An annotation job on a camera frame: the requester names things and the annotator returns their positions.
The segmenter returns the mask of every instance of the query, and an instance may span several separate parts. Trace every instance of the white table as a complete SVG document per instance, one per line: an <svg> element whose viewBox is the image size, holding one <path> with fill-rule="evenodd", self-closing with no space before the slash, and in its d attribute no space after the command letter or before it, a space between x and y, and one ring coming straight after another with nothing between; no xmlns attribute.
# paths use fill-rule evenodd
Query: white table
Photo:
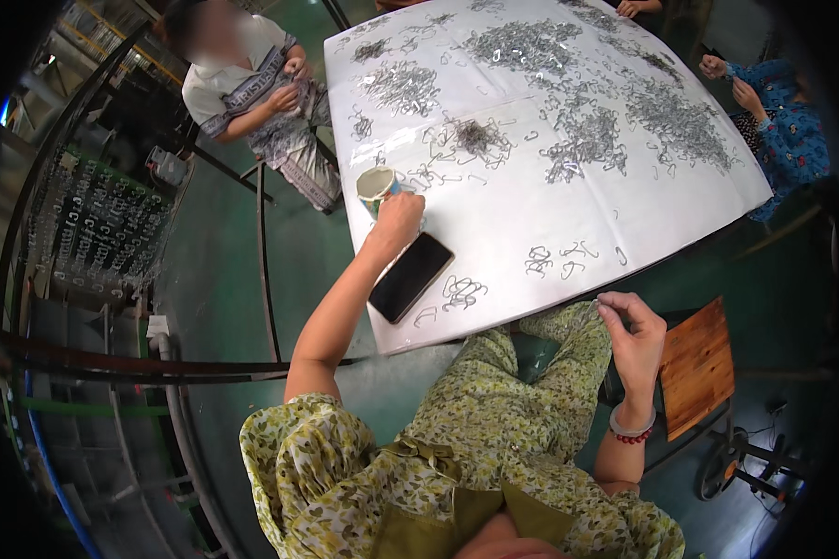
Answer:
<svg viewBox="0 0 839 559"><path fill-rule="evenodd" d="M576 82L605 72L618 88L627 84L625 77L615 72L620 67L637 76L672 82L646 61L601 43L599 29L581 22L573 8L555 0L504 1L481 11L469 9L472 0L435 0L389 14L388 20L372 28L365 23L326 39L336 150L355 251L373 225L369 212L358 201L355 183L381 156L385 164L404 173L404 183L426 196L424 230L455 253L454 262L400 324L388 324L369 307L380 353L452 340L569 300L679 251L771 196L743 138L694 74L659 39L615 16L609 5L587 1L607 17L615 17L618 37L637 41L649 53L670 56L682 78L682 90L678 91L691 103L704 102L714 108L716 116L710 119L724 139L727 155L733 154L732 167L725 173L707 162L690 166L672 151L674 177L669 176L667 166L657 161L660 138L641 125L627 123L626 100L595 95L599 106L618 111L617 142L626 145L627 175L617 169L604 171L603 163L583 163L583 178L548 183L545 176L552 163L540 151L566 138L563 130L553 129L550 94L530 87L523 72L491 68L456 48L472 31L481 34L488 27L510 21L568 21L582 28L581 35L565 41L574 52L582 53L578 57L582 65L569 74ZM442 14L454 17L421 32L405 30L428 26L429 18ZM399 48L413 37L418 43L415 50ZM390 50L378 59L362 64L352 61L360 44L389 38ZM426 117L393 116L390 107L378 108L361 93L362 77L383 61L401 60L416 61L436 72L440 106ZM354 134L355 108L373 121L368 138L359 140ZM593 107L580 110L587 114ZM486 168L480 159L463 165L443 159L429 165L426 130L432 127L428 134L436 134L446 126L446 118L475 119L481 124L493 119L516 147L496 169L493 165ZM448 152L449 148L433 147L432 151ZM459 161L469 158L457 151ZM423 181L411 174L421 170L422 164L438 175L461 180Z"/></svg>

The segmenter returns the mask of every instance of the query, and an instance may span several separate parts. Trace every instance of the cup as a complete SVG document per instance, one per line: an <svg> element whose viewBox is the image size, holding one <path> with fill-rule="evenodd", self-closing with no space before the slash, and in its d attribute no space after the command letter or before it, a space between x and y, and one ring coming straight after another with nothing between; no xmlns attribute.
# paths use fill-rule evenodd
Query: cup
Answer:
<svg viewBox="0 0 839 559"><path fill-rule="evenodd" d="M358 199L374 221L379 218L379 205L383 200L400 191L401 184L391 167L373 167L358 176Z"/></svg>

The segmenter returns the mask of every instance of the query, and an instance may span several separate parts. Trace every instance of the smartphone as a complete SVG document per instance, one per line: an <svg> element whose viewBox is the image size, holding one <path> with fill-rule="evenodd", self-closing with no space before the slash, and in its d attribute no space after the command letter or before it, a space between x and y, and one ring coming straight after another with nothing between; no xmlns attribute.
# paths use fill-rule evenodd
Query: smartphone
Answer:
<svg viewBox="0 0 839 559"><path fill-rule="evenodd" d="M369 304L390 324L398 324L453 259L454 253L435 237L420 233L373 288Z"/></svg>

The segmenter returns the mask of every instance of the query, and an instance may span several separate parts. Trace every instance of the green floor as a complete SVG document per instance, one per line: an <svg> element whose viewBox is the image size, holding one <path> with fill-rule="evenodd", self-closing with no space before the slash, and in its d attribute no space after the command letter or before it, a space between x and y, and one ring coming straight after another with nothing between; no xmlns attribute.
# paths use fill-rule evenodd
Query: green floor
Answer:
<svg viewBox="0 0 839 559"><path fill-rule="evenodd" d="M352 24L373 14L370 2L343 5ZM336 31L324 16L323 6L279 2L268 15L302 40L322 75L321 39ZM672 41L669 44L677 52L690 51ZM208 140L202 145L238 171L254 162L244 142L224 147ZM266 220L270 281L281 353L288 359L311 311L353 251L341 208L330 217L323 216L275 173L268 177L268 192L277 201L276 207L268 206ZM615 288L637 292L659 311L701 307L722 295L737 368L813 366L826 337L830 305L828 236L823 222L812 220L753 256L734 258L764 234L760 225L742 220ZM157 282L158 312L171 319L182 359L269 360L256 257L254 195L204 162L198 163L179 205L165 249L164 271ZM517 346L525 374L539 368L553 351L547 343L528 338L517 341ZM412 419L425 388L457 350L456 345L445 345L392 358L372 357L341 369L336 380L346 406L369 424L378 443L386 443ZM349 355L374 353L365 315ZM237 434L242 420L254 409L281 403L282 385L283 381L268 381L190 387L190 408L209 475L248 557L274 556L274 551L257 526ZM765 403L786 399L789 404L777 422L777 432L786 433L798 452L807 455L812 446L808 436L818 431L823 391L819 383L739 377L733 398L735 421L749 431L765 428L770 424ZM606 415L607 409L598 412L592 443L578 457L581 467L592 464ZM656 457L666 449L658 436L653 439L648 454ZM770 445L770 431L752 440ZM770 533L774 521L762 505L771 507L774 502L769 498L759 503L748 486L739 482L714 502L696 500L694 474L707 450L708 444L701 443L648 477L642 495L680 522L688 556L745 557L750 546L757 550ZM758 470L759 461L750 460L747 466Z"/></svg>

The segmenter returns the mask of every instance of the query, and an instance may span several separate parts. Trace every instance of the red bead bracelet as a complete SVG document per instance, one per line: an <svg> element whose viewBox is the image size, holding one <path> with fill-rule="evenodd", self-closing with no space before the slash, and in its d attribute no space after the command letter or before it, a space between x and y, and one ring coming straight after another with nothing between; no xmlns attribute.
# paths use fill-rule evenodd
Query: red bead bracelet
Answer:
<svg viewBox="0 0 839 559"><path fill-rule="evenodd" d="M645 441L647 439L647 437L649 437L650 433L652 433L652 428L651 427L649 429L643 431L642 434L637 435L637 436L625 436L625 435L619 435L619 434L615 433L615 438L617 438L618 440L620 440L623 443L637 444L637 443L642 443L643 441Z"/></svg>

